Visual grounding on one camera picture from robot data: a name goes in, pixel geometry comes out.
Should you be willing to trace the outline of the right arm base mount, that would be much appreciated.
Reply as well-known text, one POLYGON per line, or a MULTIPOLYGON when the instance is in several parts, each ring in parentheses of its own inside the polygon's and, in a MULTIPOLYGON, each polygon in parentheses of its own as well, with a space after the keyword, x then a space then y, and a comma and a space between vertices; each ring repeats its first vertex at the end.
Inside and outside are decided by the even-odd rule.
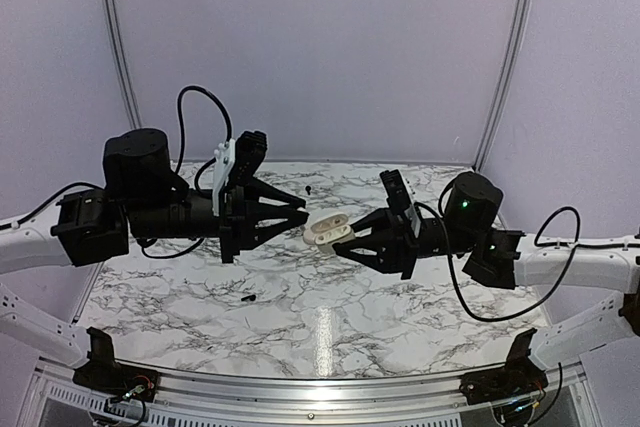
POLYGON ((500 367, 463 374, 459 391, 469 405, 494 402, 542 390, 548 386, 545 368, 530 359, 535 328, 518 334, 500 367))

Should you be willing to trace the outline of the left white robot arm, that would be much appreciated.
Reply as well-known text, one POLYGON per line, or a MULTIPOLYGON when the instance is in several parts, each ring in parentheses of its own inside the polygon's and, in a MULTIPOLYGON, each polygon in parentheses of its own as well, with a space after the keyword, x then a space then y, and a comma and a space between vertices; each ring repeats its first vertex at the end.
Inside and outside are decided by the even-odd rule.
POLYGON ((130 242, 216 239, 233 262, 272 238, 304 225, 305 200, 256 178, 267 137, 246 131, 214 155, 213 188, 198 192, 170 164, 166 134, 137 129, 109 139, 106 184, 73 184, 32 213, 1 226, 1 271, 41 266, 84 267, 126 256, 130 242))

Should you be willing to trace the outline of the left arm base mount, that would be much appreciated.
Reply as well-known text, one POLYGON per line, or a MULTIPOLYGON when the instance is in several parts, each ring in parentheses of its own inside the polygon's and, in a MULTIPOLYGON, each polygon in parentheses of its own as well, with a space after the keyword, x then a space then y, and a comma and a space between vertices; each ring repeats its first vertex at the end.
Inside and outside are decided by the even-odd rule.
POLYGON ((157 392, 159 372, 118 362, 109 334, 94 327, 89 327, 87 334, 90 339, 87 361, 74 370, 73 383, 118 398, 142 387, 142 391, 134 393, 133 397, 152 402, 157 392))

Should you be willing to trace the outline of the cream oval earbud case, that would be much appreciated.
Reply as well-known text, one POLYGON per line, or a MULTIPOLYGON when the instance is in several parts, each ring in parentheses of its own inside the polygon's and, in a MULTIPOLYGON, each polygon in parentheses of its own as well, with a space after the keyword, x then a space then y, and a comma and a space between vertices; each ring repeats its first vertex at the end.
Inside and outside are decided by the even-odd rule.
POLYGON ((355 239, 349 217, 344 212, 319 212, 309 220, 302 235, 303 241, 323 254, 334 254, 335 245, 355 239))

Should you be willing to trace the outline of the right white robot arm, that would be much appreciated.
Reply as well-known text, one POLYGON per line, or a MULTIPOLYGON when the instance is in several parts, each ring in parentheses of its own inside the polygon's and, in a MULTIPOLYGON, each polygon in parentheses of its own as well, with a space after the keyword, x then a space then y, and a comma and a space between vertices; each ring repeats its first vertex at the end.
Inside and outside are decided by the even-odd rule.
POLYGON ((515 395, 534 378, 534 367, 558 363, 639 334, 639 239, 580 237, 582 223, 569 239, 494 228, 502 191, 475 173, 457 175, 444 188, 437 209, 425 218, 424 204, 413 201, 398 171, 381 180, 387 205, 351 227, 354 238, 333 244, 334 252, 382 274, 412 276, 419 259, 463 257, 463 271, 485 287, 513 290, 561 284, 607 289, 610 296, 555 325, 516 337, 495 385, 515 395))

